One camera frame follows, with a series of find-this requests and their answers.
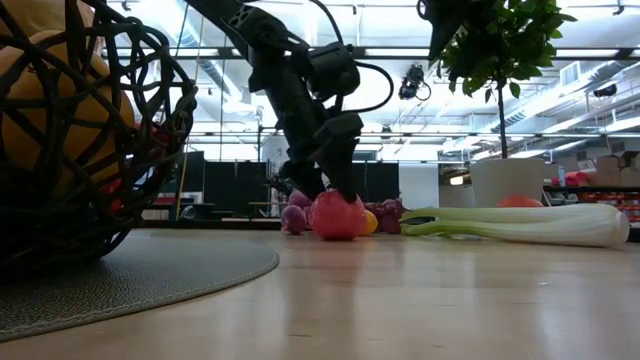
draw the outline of tree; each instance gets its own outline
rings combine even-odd
[[[443,70],[449,89],[456,91],[463,78],[462,92],[472,96],[485,88],[485,101],[498,93],[502,157],[507,158],[503,88],[520,97],[517,81],[540,76],[540,67],[551,67],[556,49],[552,39],[562,37],[558,28],[565,21],[576,21],[562,14],[555,0],[476,0],[460,6],[458,16],[463,26],[455,33],[432,65],[437,75]]]

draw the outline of green onion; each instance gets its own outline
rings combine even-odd
[[[403,216],[403,220],[422,216],[437,216],[440,220],[404,225],[402,233],[408,236],[464,234],[516,242],[598,247],[616,247],[629,236],[627,217],[604,204],[526,209],[433,208],[411,212]]]

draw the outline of yellow fruit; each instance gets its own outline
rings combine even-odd
[[[376,218],[375,215],[373,215],[371,211],[365,210],[364,212],[367,215],[367,227],[365,228],[364,232],[360,235],[366,236],[366,235],[371,235],[376,231],[376,229],[378,228],[378,219]]]
[[[31,42],[36,43],[44,40],[48,37],[56,35],[60,31],[43,31],[30,38]],[[50,53],[57,56],[59,59],[68,62],[67,59],[67,46],[62,43],[56,46],[52,46],[48,49]],[[4,73],[17,59],[22,55],[22,50],[6,47],[0,50],[0,73]],[[91,59],[91,65],[96,71],[106,76],[109,74],[109,66],[98,55],[93,55]],[[89,82],[95,80],[93,77],[87,77]],[[111,88],[103,86],[98,89],[99,92],[109,101],[111,101]],[[64,73],[61,74],[58,82],[58,96],[60,98],[67,98],[73,96],[75,93],[75,86],[73,81]],[[11,87],[11,91],[7,96],[8,99],[44,99],[44,93],[42,85],[37,78],[37,74],[33,71],[29,71],[29,68],[25,69],[18,81],[16,81]],[[121,94],[121,107],[120,114],[127,124],[127,126],[134,126],[134,113],[129,98],[124,92]],[[19,110],[27,119],[30,120],[41,133],[46,131],[46,110],[45,109],[21,109]],[[31,138],[21,127],[19,127],[11,117],[7,114],[3,114],[4,119],[2,121],[2,141],[4,142],[5,152],[9,160],[20,168],[26,170],[32,170],[36,164],[36,160],[40,155],[40,145]],[[93,122],[106,122],[108,119],[107,111],[91,96],[82,101],[76,110],[75,118],[93,121]],[[100,133],[100,129],[87,128],[77,125],[72,125],[67,137],[64,141],[64,152],[72,159],[77,157],[91,144],[94,139]],[[87,163],[92,163],[103,159],[114,153],[115,142],[113,134],[110,134],[107,141],[102,148],[96,153],[96,155]],[[113,164],[102,171],[93,175],[95,181],[102,180],[118,172],[117,164]],[[56,193],[61,192],[73,179],[73,173],[64,168],[60,181],[56,185]]]
[[[77,0],[77,3],[84,26],[91,26],[93,9],[80,0]],[[2,0],[2,4],[29,37],[45,30],[65,30],[64,0]],[[0,20],[0,34],[12,36],[2,20]],[[102,40],[99,38],[96,43],[96,53],[101,50]]]

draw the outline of woven basket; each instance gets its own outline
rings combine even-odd
[[[116,248],[171,176],[193,124],[197,88],[171,58],[167,38],[104,1],[82,1],[95,9],[91,27],[84,27],[76,0],[65,0],[66,31],[37,44],[0,3],[0,18],[13,33],[0,35],[0,48],[24,51],[9,69],[0,69],[0,282],[93,261]],[[123,61],[116,36],[132,43]],[[91,65],[96,41],[104,42],[109,75]],[[59,44],[66,44],[68,62],[47,51]],[[12,96],[25,69],[37,74],[46,89],[43,98]],[[145,81],[152,72],[157,78]],[[71,96],[59,94],[62,78],[73,81]],[[177,102],[170,99],[171,87],[182,91]],[[124,91],[133,95],[141,115],[137,124],[126,123],[120,113]],[[100,107],[95,113],[108,114],[100,121],[77,118],[76,110],[90,98]],[[34,125],[34,109],[46,113],[46,126]],[[11,127],[39,144],[32,166],[8,151]],[[78,127],[98,135],[71,156],[67,145],[77,139],[69,134]],[[113,151],[104,155],[107,142]],[[65,172],[71,180],[59,186]]]

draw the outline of shelf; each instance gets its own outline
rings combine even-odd
[[[623,187],[623,186],[545,186],[544,191],[547,192],[572,192],[572,193],[585,193],[585,192],[640,192],[640,187]]]

